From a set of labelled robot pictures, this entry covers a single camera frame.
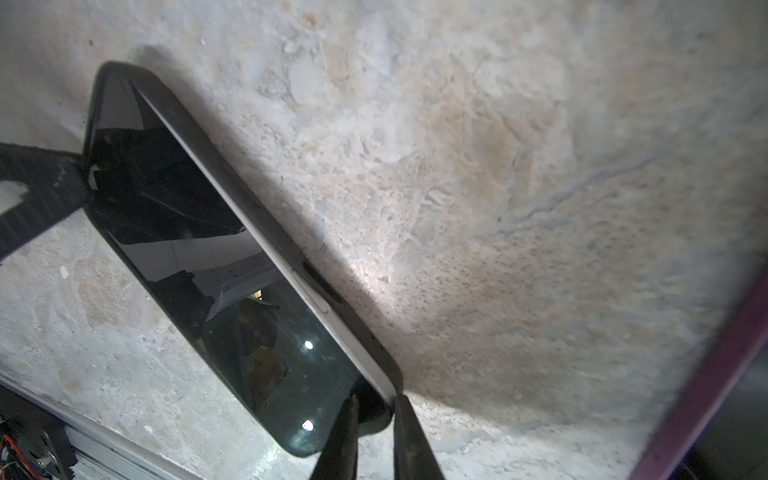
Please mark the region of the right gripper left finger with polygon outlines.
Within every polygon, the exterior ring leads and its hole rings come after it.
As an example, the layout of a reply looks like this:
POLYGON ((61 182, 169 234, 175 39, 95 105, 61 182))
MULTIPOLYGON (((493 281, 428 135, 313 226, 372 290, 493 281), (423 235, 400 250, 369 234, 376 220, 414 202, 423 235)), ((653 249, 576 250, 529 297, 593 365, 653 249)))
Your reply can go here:
POLYGON ((357 478, 359 402, 356 395, 342 405, 310 480, 357 478))

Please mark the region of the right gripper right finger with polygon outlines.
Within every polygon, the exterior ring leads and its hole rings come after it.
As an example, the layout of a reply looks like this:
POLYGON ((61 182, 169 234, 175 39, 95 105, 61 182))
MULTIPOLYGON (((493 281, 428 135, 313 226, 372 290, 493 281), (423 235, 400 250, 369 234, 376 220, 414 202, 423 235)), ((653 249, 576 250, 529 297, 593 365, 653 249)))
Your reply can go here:
POLYGON ((444 480, 409 398, 398 395, 394 405, 394 478, 444 480))

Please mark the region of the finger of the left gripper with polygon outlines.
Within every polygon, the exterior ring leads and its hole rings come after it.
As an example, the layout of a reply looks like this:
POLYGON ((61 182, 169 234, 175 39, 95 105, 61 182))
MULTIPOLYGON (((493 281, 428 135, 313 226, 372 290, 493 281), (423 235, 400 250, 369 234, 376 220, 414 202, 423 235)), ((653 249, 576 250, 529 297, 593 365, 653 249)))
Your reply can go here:
POLYGON ((1 257, 6 258, 90 200, 82 157, 73 152, 1 145, 1 179, 26 189, 1 214, 1 257))

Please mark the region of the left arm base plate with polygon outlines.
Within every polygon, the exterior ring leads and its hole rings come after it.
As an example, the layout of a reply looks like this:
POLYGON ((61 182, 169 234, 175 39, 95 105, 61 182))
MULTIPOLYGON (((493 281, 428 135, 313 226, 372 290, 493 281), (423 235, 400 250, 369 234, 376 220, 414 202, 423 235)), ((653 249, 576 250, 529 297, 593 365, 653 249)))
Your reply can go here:
POLYGON ((30 462, 51 479, 74 479, 75 450, 64 423, 17 393, 1 387, 1 436, 10 435, 30 462))

